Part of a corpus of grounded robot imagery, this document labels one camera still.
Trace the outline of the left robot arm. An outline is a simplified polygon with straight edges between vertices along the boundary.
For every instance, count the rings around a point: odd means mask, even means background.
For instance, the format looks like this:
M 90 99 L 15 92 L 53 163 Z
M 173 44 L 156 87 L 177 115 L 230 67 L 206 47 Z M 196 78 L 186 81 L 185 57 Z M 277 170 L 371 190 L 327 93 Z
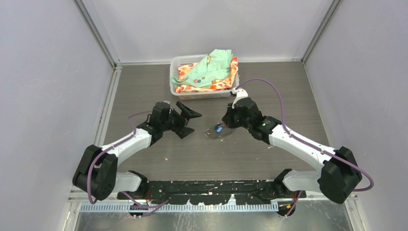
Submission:
M 87 193 L 92 205 L 105 200 L 112 193 L 132 195 L 136 199 L 147 195 L 149 183 L 144 175 L 135 171 L 121 173 L 117 169 L 126 159 L 159 141 L 164 132 L 172 131 L 181 139 L 194 132 L 188 127 L 188 122 L 202 114 L 180 101 L 176 106 L 179 111 L 167 101 L 158 102 L 147 113 L 146 120 L 133 125 L 128 135 L 101 147 L 92 144 L 85 149 L 72 183 Z

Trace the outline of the blue plastic key tag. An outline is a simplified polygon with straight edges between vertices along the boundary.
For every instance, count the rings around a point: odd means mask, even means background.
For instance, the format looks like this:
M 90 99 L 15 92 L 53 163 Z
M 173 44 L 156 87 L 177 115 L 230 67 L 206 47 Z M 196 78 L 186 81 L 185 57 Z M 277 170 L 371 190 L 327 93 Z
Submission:
M 221 132 L 223 131 L 223 129 L 224 129 L 224 126 L 223 126 L 223 125 L 216 125 L 216 126 L 214 127 L 214 130 L 215 130 L 215 133 L 216 133 L 216 134 L 221 133 Z

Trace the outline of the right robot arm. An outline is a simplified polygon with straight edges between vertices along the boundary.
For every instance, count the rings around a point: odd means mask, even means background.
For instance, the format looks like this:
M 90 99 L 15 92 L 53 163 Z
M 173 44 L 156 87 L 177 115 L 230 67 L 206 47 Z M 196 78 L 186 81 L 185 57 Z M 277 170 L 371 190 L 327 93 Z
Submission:
M 312 191 L 342 204 L 362 180 L 351 150 L 321 145 L 285 128 L 278 119 L 262 115 L 250 97 L 229 103 L 222 122 L 229 128 L 244 128 L 256 140 L 279 147 L 313 167 L 312 171 L 282 171 L 274 179 L 275 193 L 280 197 Z

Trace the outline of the perforated metal key plate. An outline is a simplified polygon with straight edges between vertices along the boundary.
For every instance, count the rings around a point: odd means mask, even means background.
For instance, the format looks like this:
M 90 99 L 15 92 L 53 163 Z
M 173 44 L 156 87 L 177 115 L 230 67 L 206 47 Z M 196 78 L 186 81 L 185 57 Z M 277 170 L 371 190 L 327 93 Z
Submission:
M 232 133 L 234 133 L 236 131 L 236 128 L 228 128 L 226 126 L 224 126 L 224 129 L 221 133 L 216 134 L 214 127 L 208 128 L 205 132 L 204 135 L 209 138 L 209 139 L 222 139 L 223 137 L 226 137 L 228 135 L 231 135 Z

